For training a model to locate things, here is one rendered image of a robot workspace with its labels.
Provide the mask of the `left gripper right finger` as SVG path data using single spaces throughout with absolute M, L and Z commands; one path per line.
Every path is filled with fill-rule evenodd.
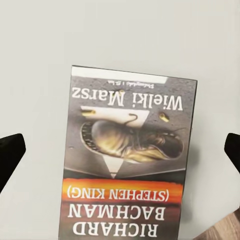
M 240 135 L 228 133 L 225 140 L 224 151 L 240 173 Z

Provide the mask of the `hardback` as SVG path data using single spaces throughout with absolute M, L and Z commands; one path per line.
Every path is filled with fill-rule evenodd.
M 72 65 L 58 240 L 178 240 L 197 87 Z

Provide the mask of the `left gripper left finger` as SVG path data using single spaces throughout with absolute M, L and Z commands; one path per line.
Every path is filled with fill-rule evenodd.
M 0 138 L 0 193 L 26 153 L 22 133 Z

